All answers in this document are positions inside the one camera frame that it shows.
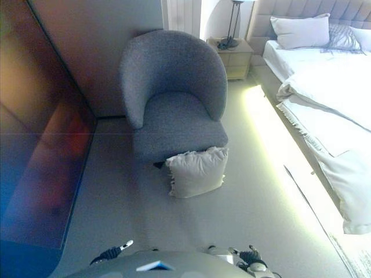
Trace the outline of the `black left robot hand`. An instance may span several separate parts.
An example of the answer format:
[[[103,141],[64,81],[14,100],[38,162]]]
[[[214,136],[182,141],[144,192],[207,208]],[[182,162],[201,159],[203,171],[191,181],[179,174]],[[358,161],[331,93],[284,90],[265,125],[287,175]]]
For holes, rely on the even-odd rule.
[[[127,249],[134,243],[134,240],[127,241],[124,245],[118,247],[112,247],[104,252],[102,252],[99,256],[94,258],[90,265],[101,262],[103,260],[111,260],[116,258],[123,250]]]

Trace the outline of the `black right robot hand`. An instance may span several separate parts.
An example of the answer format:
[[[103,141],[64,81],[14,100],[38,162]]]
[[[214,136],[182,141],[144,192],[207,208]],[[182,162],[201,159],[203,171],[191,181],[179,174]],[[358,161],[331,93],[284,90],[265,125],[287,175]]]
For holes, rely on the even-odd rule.
[[[253,245],[249,245],[249,251],[239,251],[234,247],[229,247],[228,250],[230,253],[237,255],[240,259],[245,261],[248,264],[251,264],[253,261],[261,260],[262,257],[257,250],[257,248]]]

